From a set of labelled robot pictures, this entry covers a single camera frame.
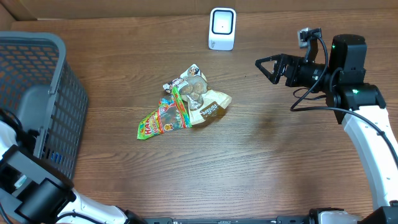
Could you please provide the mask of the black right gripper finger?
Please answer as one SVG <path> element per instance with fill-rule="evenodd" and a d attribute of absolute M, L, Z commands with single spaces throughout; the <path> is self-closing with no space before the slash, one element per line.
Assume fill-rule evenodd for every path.
<path fill-rule="evenodd" d="M 261 67 L 257 67 L 272 84 L 278 84 L 280 78 L 284 75 L 284 65 L 279 65 L 276 61 L 271 61 L 274 63 L 273 70 L 268 71 L 263 65 Z"/>
<path fill-rule="evenodd" d="M 278 55 L 272 55 L 269 57 L 257 59 L 256 67 L 261 67 L 263 63 L 271 62 L 271 61 L 276 61 L 279 65 L 287 65 L 288 64 L 286 55 L 278 54 Z"/>

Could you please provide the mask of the dried mushroom snack bag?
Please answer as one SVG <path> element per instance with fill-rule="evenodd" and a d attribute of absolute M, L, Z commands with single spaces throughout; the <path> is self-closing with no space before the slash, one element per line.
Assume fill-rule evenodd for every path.
<path fill-rule="evenodd" d="M 167 93 L 176 88 L 181 99 L 187 102 L 191 125 L 203 123 L 216 116 L 220 110 L 225 110 L 232 100 L 226 93 L 211 89 L 206 76 L 196 64 L 162 87 Z"/>

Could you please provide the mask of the green Haribo gummy bag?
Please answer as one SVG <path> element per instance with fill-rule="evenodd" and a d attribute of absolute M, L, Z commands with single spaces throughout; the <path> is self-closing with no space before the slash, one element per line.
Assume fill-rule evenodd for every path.
<path fill-rule="evenodd" d="M 163 133 L 191 127 L 188 111 L 180 93 L 176 87 L 173 87 L 169 95 L 160 99 L 159 107 L 139 123 L 137 139 L 145 140 Z"/>

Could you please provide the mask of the blue Oreo cookie pack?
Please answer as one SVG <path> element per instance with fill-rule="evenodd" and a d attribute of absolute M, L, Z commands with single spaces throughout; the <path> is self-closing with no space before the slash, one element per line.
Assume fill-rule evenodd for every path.
<path fill-rule="evenodd" d="M 63 156 L 59 152 L 52 152 L 50 155 L 50 160 L 56 164 L 62 163 Z"/>

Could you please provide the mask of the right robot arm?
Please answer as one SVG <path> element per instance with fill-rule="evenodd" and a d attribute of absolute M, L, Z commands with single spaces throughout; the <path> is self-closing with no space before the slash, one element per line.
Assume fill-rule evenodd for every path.
<path fill-rule="evenodd" d="M 376 85 L 366 83 L 367 45 L 365 38 L 340 34 L 331 49 L 324 48 L 325 63 L 315 63 L 318 45 L 324 44 L 320 30 L 301 30 L 299 46 L 304 57 L 287 54 L 257 59 L 255 66 L 277 84 L 306 92 L 290 107 L 292 112 L 333 111 L 338 124 L 349 136 L 359 155 L 369 188 L 373 212 L 361 218 L 341 208 L 313 208 L 308 215 L 278 217 L 278 223 L 397 223 L 397 140 L 389 122 L 386 102 Z M 321 93 L 326 105 L 298 106 L 309 93 Z"/>

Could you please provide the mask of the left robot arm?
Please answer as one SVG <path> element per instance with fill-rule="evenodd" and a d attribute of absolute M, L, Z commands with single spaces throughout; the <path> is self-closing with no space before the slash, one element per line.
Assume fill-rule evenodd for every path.
<path fill-rule="evenodd" d="M 129 210 L 79 194 L 69 178 L 35 157 L 28 147 L 37 137 L 1 110 L 1 216 L 11 223 L 143 223 Z"/>

